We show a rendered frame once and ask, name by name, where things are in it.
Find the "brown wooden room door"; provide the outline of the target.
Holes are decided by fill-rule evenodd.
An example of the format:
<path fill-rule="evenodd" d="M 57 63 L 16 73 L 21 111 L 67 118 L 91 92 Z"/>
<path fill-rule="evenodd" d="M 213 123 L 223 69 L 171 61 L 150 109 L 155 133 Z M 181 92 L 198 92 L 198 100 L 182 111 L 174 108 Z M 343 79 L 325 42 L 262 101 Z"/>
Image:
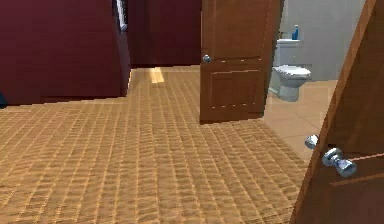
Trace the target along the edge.
<path fill-rule="evenodd" d="M 322 163 L 331 148 L 352 176 Z M 384 224 L 384 0 L 365 0 L 289 224 Z"/>
<path fill-rule="evenodd" d="M 200 123 L 264 116 L 283 7 L 284 0 L 202 0 Z"/>

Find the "white toilet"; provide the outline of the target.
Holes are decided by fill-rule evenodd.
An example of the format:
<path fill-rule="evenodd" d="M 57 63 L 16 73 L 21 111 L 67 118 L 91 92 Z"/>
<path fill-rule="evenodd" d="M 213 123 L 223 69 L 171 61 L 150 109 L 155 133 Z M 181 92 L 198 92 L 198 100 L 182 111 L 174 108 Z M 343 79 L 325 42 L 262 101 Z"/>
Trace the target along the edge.
<path fill-rule="evenodd" d="M 299 90 L 311 77 L 311 71 L 296 63 L 300 41 L 278 39 L 274 52 L 269 90 L 287 102 L 296 102 Z"/>

